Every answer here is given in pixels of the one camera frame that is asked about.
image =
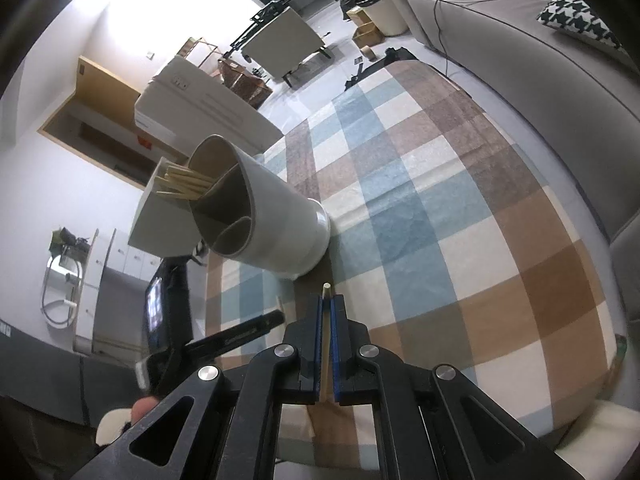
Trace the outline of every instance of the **drawer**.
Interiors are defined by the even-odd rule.
[[[94,243],[91,245],[89,256],[86,260],[86,269],[84,270],[84,282],[96,288],[100,287],[102,279],[102,271],[107,260],[109,245],[111,238],[97,235]]]
[[[111,249],[109,249],[109,256],[107,257],[107,267],[118,272],[124,272],[127,252],[129,251],[128,240],[129,237],[125,232],[118,230],[114,232]]]
[[[91,341],[94,338],[95,308],[98,304],[98,289],[87,285],[82,286],[80,303],[78,304],[78,318],[76,319],[76,335]]]
[[[156,273],[156,270],[158,270],[161,261],[162,258],[145,253],[145,257],[142,261],[142,272],[140,272],[140,279],[143,282],[150,282],[154,274]]]
[[[127,251],[127,259],[124,263],[124,273],[129,276],[133,276],[134,278],[139,278],[140,272],[142,272],[144,257],[145,253],[140,249],[129,247],[129,250]]]

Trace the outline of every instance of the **cardboard box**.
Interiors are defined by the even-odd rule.
[[[358,27],[371,22],[371,18],[367,16],[367,13],[362,7],[353,7],[353,9],[347,10],[347,16]]]
[[[359,26],[353,33],[352,39],[353,43],[355,43],[358,48],[374,46],[385,41],[385,37],[382,35],[382,32],[378,30],[373,22]]]

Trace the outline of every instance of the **gray sofa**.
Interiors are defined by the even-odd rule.
[[[610,241],[640,323],[640,75],[536,21],[545,0],[393,0],[421,43],[446,49],[505,98],[572,172]]]

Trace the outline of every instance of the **table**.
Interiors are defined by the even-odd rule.
[[[537,436],[597,395],[615,352],[583,241],[530,160],[471,98],[399,61],[335,98],[264,164],[332,217],[320,264],[295,282],[213,255],[207,334],[276,308],[304,316],[324,282],[373,343],[450,363]],[[247,363],[283,327],[220,359]],[[284,406],[279,455],[376,468],[369,406]]]

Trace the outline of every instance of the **chair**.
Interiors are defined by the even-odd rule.
[[[330,58],[324,41],[291,7],[262,28],[244,44],[242,55],[248,56],[274,78],[283,78],[309,55],[320,52]]]

